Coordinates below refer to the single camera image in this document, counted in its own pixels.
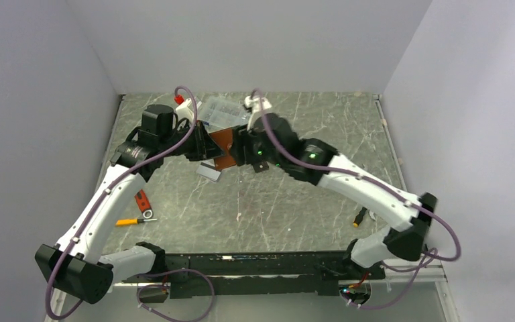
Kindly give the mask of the brown leather card holder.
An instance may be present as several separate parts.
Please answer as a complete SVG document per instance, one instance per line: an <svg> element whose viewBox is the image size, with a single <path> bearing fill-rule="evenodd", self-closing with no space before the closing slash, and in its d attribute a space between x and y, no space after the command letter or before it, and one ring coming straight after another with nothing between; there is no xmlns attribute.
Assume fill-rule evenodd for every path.
<svg viewBox="0 0 515 322"><path fill-rule="evenodd" d="M215 170L222 171L226 168L236 166L236 162L230 153L233 143L233 128L221 129L210 133L210 137L223 151L223 155L213 159Z"/></svg>

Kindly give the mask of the silver credit card stack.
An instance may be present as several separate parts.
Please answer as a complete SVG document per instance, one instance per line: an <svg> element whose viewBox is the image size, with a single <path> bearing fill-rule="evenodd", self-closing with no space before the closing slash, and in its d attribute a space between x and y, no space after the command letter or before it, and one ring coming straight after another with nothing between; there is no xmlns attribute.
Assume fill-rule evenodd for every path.
<svg viewBox="0 0 515 322"><path fill-rule="evenodd" d="M212 160L202 161L196 169L196 173L212 182L218 182L221 177L221 171L215 168Z"/></svg>

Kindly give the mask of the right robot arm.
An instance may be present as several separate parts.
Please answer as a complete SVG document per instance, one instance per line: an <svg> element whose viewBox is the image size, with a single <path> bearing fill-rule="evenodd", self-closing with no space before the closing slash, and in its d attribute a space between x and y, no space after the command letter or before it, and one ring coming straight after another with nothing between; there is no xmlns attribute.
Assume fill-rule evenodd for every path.
<svg viewBox="0 0 515 322"><path fill-rule="evenodd" d="M300 139L289 122L269 113L266 118L291 158L285 157L268 137L261 119L252 128L233 128L229 149L236 165L270 163L301 182L339 193L373 211L386 226L364 238L353 239L343 259L343 271L359 278L368 268L391 258L415 262L425 251L424 239L431 226L429 211L436 198L413 195L381 181L354 164L338 149L322 140Z"/></svg>

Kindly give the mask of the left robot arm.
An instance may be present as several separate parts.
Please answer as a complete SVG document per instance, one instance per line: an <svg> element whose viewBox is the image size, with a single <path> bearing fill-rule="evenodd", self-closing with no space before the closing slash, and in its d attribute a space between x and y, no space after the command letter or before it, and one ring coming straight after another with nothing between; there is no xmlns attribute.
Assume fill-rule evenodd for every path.
<svg viewBox="0 0 515 322"><path fill-rule="evenodd" d="M197 119L198 105L186 99L176 108L149 105L113 157L102 183L71 228L53 245L41 245L35 260L47 281L46 303L55 290L79 303L95 304L113 284L136 275L160 280L165 251L148 242L113 254L102 250L128 203L142 190L168 156L202 161L223 151Z"/></svg>

